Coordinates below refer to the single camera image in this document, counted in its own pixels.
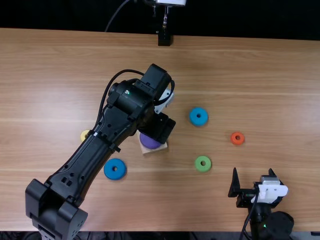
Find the white bracket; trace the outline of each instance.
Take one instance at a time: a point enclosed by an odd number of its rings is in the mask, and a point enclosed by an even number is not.
[[[162,100],[162,99],[167,98],[167,97],[170,95],[170,92],[171,92],[170,89],[166,89],[166,90],[163,92],[163,94],[161,95],[161,97],[160,97],[159,100]],[[159,106],[155,106],[155,107],[154,107],[154,112],[155,112],[156,114],[161,113],[161,111],[162,111],[164,108],[166,108],[166,107],[174,100],[174,96],[175,96],[175,93],[173,92],[167,101],[165,101],[164,103],[160,104]]]
[[[259,184],[259,195],[257,203],[272,204],[278,197],[284,197],[288,194],[288,187],[279,184]],[[253,203],[256,199],[254,196],[251,199]]]
[[[168,4],[168,5],[174,5],[174,6],[185,6],[187,0],[155,0],[157,4]]]

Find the wooden block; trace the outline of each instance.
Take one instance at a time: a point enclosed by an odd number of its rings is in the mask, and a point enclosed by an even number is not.
[[[146,148],[145,146],[142,145],[142,143],[140,142],[140,132],[139,131],[136,131],[137,132],[137,137],[138,137],[138,141],[139,141],[139,144],[140,144],[140,147],[141,147],[141,151],[142,151],[142,154],[148,154],[148,153],[154,153],[154,152],[157,152],[157,151],[160,151],[160,150],[163,150],[163,149],[166,149],[168,147],[167,143],[165,144],[162,144],[160,147],[156,148],[156,149],[149,149],[149,148]]]

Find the black background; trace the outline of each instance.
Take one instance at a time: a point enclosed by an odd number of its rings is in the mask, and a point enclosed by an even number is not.
[[[0,27],[103,32],[123,0],[8,0]],[[163,8],[131,0],[109,32],[155,34]],[[187,0],[171,10],[174,35],[320,40],[319,0]]]

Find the yellow ring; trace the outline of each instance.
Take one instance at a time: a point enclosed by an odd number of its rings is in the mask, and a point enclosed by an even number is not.
[[[86,139],[86,137],[88,136],[88,132],[89,132],[89,130],[84,130],[81,133],[81,135],[80,135],[81,142],[83,142]]]

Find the green ring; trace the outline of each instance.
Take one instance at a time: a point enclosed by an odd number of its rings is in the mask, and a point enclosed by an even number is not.
[[[198,156],[194,162],[195,168],[202,173],[208,172],[211,168],[211,160],[207,156]]]

